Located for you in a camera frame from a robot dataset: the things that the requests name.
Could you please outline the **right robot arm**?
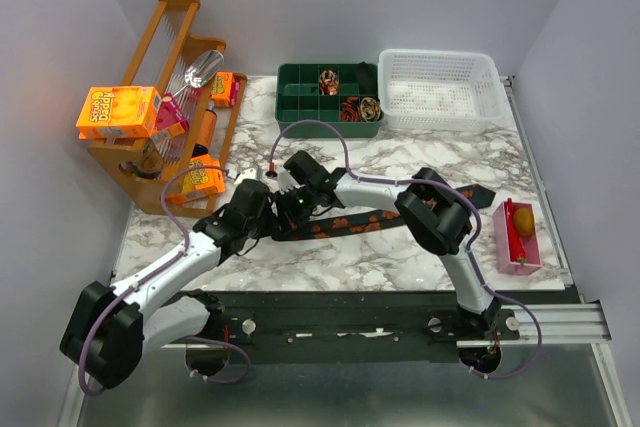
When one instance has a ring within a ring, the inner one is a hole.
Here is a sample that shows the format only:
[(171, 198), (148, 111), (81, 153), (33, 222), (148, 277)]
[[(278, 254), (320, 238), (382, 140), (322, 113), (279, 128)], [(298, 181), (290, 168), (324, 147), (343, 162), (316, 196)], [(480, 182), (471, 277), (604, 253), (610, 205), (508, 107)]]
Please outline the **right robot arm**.
[(270, 164), (267, 177), (278, 182), (278, 213), (291, 226), (308, 219), (318, 206), (371, 207), (397, 215), (414, 240), (445, 267), (462, 331), (480, 339), (496, 327), (501, 302), (472, 250), (481, 231), (479, 212), (435, 170), (422, 168), (404, 179), (365, 175), (349, 166), (328, 171), (298, 151), (281, 169)]

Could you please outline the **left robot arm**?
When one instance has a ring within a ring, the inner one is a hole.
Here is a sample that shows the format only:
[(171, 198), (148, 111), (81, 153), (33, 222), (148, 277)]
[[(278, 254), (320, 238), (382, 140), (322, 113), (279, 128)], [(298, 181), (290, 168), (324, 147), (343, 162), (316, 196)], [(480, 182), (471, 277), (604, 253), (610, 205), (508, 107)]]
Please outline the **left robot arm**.
[(81, 389), (97, 396), (126, 380), (151, 344), (145, 328), (176, 316), (165, 303), (189, 282), (237, 255), (250, 239), (271, 237), (282, 214), (281, 198), (261, 181), (245, 179), (231, 200), (185, 231), (183, 241), (147, 268), (105, 285), (94, 281), (79, 294), (60, 342), (78, 367)]

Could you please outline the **black orange floral tie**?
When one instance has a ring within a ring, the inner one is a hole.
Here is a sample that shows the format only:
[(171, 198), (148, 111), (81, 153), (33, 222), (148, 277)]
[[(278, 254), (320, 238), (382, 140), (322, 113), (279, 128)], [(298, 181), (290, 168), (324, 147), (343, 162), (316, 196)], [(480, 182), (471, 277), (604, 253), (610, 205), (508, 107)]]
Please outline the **black orange floral tie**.
[[(457, 191), (463, 194), (477, 209), (490, 207), (496, 196), (494, 191), (479, 184), (459, 187)], [(301, 228), (299, 237), (291, 241), (346, 237), (404, 225), (405, 222), (398, 214), (378, 209), (358, 214), (309, 220)]]

